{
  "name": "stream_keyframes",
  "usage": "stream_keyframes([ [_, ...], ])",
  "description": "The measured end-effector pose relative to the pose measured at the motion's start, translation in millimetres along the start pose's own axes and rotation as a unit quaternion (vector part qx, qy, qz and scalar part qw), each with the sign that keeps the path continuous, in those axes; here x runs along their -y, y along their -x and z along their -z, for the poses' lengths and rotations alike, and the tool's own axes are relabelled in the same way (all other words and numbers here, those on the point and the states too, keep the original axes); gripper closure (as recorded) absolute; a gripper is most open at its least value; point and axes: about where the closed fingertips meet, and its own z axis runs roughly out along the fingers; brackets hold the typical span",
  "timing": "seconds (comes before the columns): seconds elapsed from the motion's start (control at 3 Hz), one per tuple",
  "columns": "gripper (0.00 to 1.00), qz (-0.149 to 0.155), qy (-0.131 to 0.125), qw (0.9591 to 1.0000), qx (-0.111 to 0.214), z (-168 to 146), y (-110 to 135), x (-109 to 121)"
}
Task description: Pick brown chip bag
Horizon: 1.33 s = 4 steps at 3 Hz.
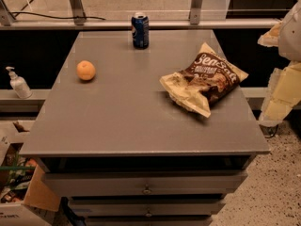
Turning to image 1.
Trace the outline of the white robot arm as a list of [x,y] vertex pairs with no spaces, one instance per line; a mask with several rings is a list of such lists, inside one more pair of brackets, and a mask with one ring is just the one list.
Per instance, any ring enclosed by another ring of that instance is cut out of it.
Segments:
[[260,36],[258,44],[277,47],[279,55],[290,61],[284,69],[275,68],[271,73],[261,106],[260,125],[275,127],[301,102],[301,0]]

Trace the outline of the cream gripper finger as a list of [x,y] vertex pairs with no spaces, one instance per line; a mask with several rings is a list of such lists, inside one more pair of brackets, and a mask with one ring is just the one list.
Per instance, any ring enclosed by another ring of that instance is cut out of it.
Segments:
[[275,127],[301,102],[301,63],[291,61],[283,70],[272,72],[261,106],[259,124]]
[[258,44],[265,47],[278,47],[278,36],[281,22],[275,24],[269,31],[261,35]]

